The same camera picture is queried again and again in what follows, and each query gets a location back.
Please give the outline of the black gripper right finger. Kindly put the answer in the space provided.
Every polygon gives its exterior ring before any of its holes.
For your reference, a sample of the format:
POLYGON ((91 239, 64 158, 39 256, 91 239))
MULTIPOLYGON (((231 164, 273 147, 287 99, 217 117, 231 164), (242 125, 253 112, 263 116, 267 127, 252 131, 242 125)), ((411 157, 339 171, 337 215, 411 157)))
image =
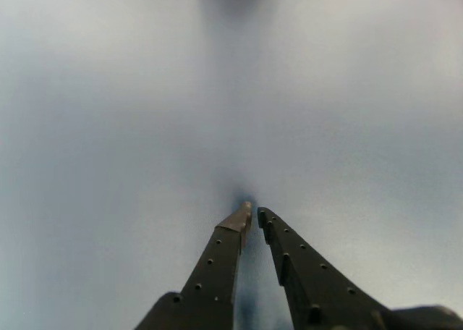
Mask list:
POLYGON ((258 223, 295 329, 392 329, 388 308, 364 293, 268 208, 258 223))

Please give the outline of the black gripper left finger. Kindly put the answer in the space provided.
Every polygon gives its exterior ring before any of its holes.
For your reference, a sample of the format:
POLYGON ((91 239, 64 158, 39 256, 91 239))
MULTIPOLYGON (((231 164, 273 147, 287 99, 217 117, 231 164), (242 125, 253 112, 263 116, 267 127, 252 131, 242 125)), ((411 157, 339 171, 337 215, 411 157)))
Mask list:
POLYGON ((163 295, 137 329, 232 329, 239 258, 251 227, 245 201, 216 225, 180 292, 163 295))

